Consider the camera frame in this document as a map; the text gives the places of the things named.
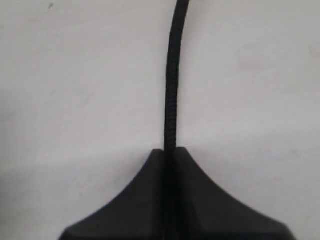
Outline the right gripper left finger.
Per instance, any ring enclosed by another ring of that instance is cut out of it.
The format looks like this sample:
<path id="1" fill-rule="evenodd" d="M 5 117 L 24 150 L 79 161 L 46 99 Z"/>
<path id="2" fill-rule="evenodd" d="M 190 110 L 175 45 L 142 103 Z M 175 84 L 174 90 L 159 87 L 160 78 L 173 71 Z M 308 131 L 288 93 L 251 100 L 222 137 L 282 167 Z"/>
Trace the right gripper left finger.
<path id="1" fill-rule="evenodd" d="M 65 229 L 62 240 L 162 239 L 165 155 L 152 150 L 135 178 L 111 202 Z"/>

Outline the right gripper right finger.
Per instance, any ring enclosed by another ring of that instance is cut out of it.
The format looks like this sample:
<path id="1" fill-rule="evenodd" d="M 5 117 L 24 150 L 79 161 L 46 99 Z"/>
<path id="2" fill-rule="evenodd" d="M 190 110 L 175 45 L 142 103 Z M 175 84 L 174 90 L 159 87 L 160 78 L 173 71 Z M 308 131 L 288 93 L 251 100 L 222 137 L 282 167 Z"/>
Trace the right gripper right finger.
<path id="1" fill-rule="evenodd" d="M 291 240 L 287 226 L 241 203 L 219 187 L 186 148 L 174 151 L 184 240 Z"/>

